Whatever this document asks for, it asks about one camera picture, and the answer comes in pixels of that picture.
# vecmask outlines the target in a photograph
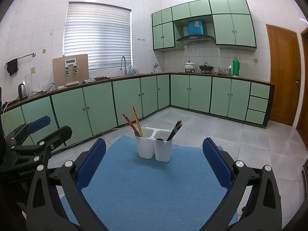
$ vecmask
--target white horizontal blind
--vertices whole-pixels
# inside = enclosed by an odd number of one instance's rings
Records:
[[[126,66],[130,67],[130,16],[130,10],[124,8],[69,3],[64,30],[64,55],[88,54],[89,70],[120,67],[124,55]]]

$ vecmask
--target tiled floor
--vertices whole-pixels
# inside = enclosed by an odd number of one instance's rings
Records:
[[[177,120],[183,126],[173,138],[173,144],[201,147],[205,138],[210,137],[216,145],[222,146],[234,160],[242,160],[247,166],[262,168],[272,166],[281,195],[283,225],[298,210],[304,200],[302,166],[308,152],[294,127],[277,122],[269,122],[266,129],[201,115],[181,109],[167,108],[141,120],[142,126],[171,130]],[[122,135],[134,137],[127,126],[103,135],[109,148]],[[96,140],[91,140],[72,149],[52,156],[49,167],[59,167],[66,160],[75,160],[83,151],[90,149]],[[238,217],[242,214],[251,187],[247,187],[238,207]],[[59,194],[64,195],[61,187]]]

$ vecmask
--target kitchen faucet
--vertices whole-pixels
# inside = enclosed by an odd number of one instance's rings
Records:
[[[126,70],[126,60],[125,60],[125,56],[122,56],[121,57],[121,67],[120,67],[120,70],[122,70],[122,61],[123,61],[123,58],[124,58],[124,75],[127,75],[127,70]]]

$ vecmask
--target white plastic cup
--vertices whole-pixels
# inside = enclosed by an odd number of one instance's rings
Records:
[[[154,156],[154,139],[151,138],[154,130],[151,128],[141,128],[144,137],[135,136],[139,156],[145,159],[151,159]]]
[[[167,140],[171,131],[169,130],[158,130],[154,135],[155,139],[155,159],[162,162],[168,162],[171,158],[172,151],[172,139],[170,141],[160,141],[157,140],[161,138],[163,140]]]

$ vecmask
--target black cloth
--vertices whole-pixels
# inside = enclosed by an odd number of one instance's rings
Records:
[[[10,76],[18,71],[17,58],[7,63],[7,72]]]

